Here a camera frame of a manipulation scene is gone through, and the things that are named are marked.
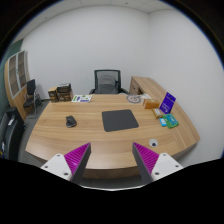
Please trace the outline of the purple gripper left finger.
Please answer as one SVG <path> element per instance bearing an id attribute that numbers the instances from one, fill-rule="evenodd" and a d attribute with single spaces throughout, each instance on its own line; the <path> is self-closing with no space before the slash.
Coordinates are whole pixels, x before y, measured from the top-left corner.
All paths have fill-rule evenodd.
<path id="1" fill-rule="evenodd" d="M 42 169 L 79 185 L 90 154 L 91 144 L 86 143 L 65 155 L 54 155 Z"/>

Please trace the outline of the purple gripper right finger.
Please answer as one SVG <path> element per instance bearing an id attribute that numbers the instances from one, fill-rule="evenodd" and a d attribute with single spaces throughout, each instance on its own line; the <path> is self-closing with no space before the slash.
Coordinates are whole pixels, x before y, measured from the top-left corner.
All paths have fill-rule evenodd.
<path id="1" fill-rule="evenodd" d="M 138 143 L 133 143 L 132 153 L 144 184 L 149 184 L 182 169 L 169 154 L 158 154 Z"/>

